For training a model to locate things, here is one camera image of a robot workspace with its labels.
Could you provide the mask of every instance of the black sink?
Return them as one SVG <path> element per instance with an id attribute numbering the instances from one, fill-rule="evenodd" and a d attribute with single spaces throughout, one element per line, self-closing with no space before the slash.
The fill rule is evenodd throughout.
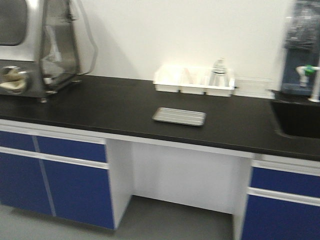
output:
<path id="1" fill-rule="evenodd" d="M 270 101 L 278 131 L 285 135 L 320 139 L 320 103 L 306 97 Z"/>

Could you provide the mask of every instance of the metal tray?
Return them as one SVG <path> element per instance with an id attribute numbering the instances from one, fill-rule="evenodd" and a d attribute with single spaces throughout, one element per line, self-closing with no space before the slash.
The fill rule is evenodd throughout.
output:
<path id="1" fill-rule="evenodd" d="M 159 107 L 152 119 L 159 122 L 202 126 L 205 123 L 206 114 L 199 111 Z"/>

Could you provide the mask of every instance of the drawer front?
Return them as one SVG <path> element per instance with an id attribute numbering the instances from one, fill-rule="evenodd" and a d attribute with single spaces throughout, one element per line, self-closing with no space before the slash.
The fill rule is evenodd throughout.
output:
<path id="1" fill-rule="evenodd" d="M 0 131 L 0 147 L 35 151 L 31 135 Z"/>
<path id="2" fill-rule="evenodd" d="M 53 137 L 37 136 L 39 150 L 44 154 L 105 163 L 105 145 Z"/>
<path id="3" fill-rule="evenodd" d="M 320 198 L 320 176 L 254 167 L 250 186 Z"/>

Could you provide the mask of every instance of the metal cabinet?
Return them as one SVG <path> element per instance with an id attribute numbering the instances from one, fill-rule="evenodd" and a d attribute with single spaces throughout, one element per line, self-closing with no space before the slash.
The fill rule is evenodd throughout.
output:
<path id="1" fill-rule="evenodd" d="M 320 164 L 252 162 L 242 240 L 320 239 Z"/>
<path id="2" fill-rule="evenodd" d="M 0 152 L 2 204 L 51 215 L 39 159 Z"/>
<path id="3" fill-rule="evenodd" d="M 0 131 L 1 203 L 114 229 L 120 219 L 115 224 L 105 142 L 61 132 Z"/>

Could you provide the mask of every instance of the faucet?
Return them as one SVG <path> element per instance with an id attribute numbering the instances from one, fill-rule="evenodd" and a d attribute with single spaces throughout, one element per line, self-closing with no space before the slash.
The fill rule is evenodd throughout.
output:
<path id="1" fill-rule="evenodd" d="M 317 71 L 317 73 L 315 75 L 315 79 L 314 79 L 311 97 L 308 98 L 308 100 L 311 102 L 320 103 L 319 92 L 320 92 L 320 72 Z"/>
<path id="2" fill-rule="evenodd" d="M 319 66 L 311 66 L 311 65 L 306 65 L 306 66 L 298 66 L 296 68 L 296 71 L 300 75 L 300 86 L 301 87 L 306 87 L 307 83 L 309 82 L 309 76 L 312 75 L 315 71 L 318 71 L 316 73 L 315 79 L 314 79 L 314 84 L 313 84 L 313 89 L 310 98 L 308 98 L 309 101 L 315 102 L 315 103 L 320 103 L 319 100 L 319 92 L 320 92 L 320 67 Z"/>

